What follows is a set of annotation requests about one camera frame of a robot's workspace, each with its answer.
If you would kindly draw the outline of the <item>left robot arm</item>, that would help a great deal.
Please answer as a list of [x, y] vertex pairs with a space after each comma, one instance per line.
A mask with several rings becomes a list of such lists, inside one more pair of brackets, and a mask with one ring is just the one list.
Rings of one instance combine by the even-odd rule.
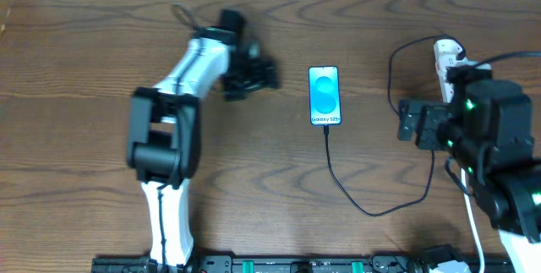
[[189, 225], [189, 184], [201, 157], [201, 103], [215, 84], [224, 98], [276, 89], [274, 61], [243, 32], [247, 20], [223, 9], [213, 26], [199, 25], [181, 4], [172, 12], [193, 30], [187, 51], [159, 83], [131, 96], [126, 161], [141, 183], [150, 214], [150, 272], [193, 272], [194, 238]]

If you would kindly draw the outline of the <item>blue Galaxy smartphone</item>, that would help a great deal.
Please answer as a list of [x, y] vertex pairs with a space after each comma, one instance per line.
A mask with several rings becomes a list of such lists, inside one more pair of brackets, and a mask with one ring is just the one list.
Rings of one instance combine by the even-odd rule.
[[309, 115], [314, 126], [342, 123], [340, 80], [337, 66], [309, 68]]

